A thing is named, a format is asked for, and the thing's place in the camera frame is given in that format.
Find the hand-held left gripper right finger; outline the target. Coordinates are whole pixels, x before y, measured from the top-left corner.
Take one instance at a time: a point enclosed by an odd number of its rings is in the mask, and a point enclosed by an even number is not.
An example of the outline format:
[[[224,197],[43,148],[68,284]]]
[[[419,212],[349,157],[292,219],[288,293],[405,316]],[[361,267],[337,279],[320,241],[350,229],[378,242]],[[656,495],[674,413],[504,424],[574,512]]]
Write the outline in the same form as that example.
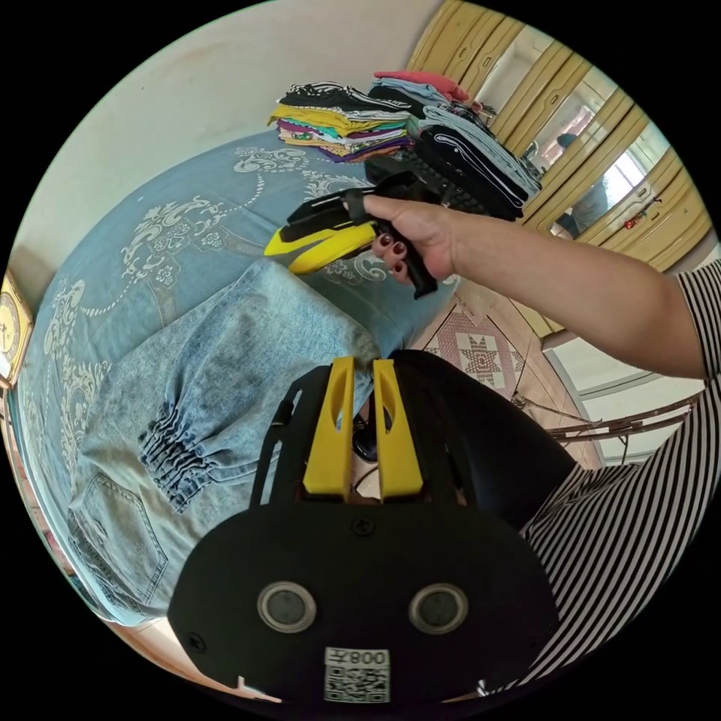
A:
[[[373,362],[376,450],[382,503],[418,496],[424,485],[394,362]]]

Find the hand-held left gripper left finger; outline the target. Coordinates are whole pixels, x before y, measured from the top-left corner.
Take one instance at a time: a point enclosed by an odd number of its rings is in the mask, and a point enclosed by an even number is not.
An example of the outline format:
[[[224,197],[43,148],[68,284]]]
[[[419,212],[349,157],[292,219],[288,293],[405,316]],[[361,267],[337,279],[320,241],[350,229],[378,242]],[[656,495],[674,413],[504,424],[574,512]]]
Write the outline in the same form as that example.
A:
[[[339,357],[330,367],[303,477],[310,496],[348,502],[353,408],[354,358]]]

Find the person's right hand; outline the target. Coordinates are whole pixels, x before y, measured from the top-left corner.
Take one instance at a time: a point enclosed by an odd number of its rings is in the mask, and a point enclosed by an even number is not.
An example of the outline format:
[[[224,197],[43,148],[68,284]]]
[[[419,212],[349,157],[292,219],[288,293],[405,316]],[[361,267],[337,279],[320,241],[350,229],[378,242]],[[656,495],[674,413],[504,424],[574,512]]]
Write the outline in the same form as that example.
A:
[[[439,281],[463,273],[472,216],[438,205],[375,195],[364,198],[364,208],[393,226],[394,232],[379,235],[371,249],[396,280],[410,283],[406,263],[409,247],[419,253],[429,273]]]

